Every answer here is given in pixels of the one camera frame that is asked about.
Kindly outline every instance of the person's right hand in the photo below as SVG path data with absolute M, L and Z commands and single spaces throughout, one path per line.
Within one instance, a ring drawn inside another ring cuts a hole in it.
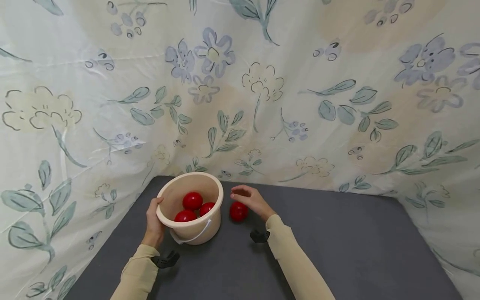
M 232 188 L 230 198 L 245 204 L 265 222 L 272 215 L 276 215 L 276 212 L 265 202 L 258 190 L 248 185 L 243 184 Z

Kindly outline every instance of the long sleeve shirt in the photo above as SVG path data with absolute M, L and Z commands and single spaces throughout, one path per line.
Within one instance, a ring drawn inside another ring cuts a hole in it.
M 273 215 L 267 220 L 266 229 L 270 232 L 268 245 L 295 299 L 335 300 L 320 273 L 298 245 L 291 228 L 283 224 L 278 215 Z M 110 300 L 146 300 L 158 273 L 150 258 L 157 255 L 160 254 L 155 248 L 140 245 L 123 268 L 120 284 Z

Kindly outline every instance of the gray table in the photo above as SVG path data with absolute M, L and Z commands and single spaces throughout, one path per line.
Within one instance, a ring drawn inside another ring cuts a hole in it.
M 145 230 L 145 211 L 170 177 L 156 177 L 113 231 L 66 300 L 108 300 Z M 250 214 L 229 220 L 229 190 L 223 182 L 222 225 L 199 246 L 177 245 L 167 234 L 161 251 L 181 254 L 160 270 L 149 299 L 293 300 L 267 244 L 249 233 L 264 228 Z M 394 199 L 339 192 L 252 185 L 292 227 L 336 300 L 461 300 L 446 273 Z

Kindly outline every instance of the floral fabric backdrop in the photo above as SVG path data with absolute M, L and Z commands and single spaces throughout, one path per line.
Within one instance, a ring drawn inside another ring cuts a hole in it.
M 152 177 L 200 171 L 395 197 L 478 299 L 478 11 L 2 1 L 3 297 L 64 299 Z

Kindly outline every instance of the bucket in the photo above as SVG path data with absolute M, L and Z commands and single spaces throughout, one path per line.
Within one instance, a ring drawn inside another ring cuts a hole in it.
M 183 210 L 182 200 L 188 192 L 198 192 L 204 203 L 214 202 L 214 207 L 202 217 L 190 222 L 175 222 L 175 216 Z M 220 228 L 220 206 L 223 187 L 214 176 L 193 172 L 180 175 L 169 181 L 158 193 L 164 197 L 156 209 L 160 222 L 170 228 L 170 234 L 178 244 L 200 245 L 209 241 Z

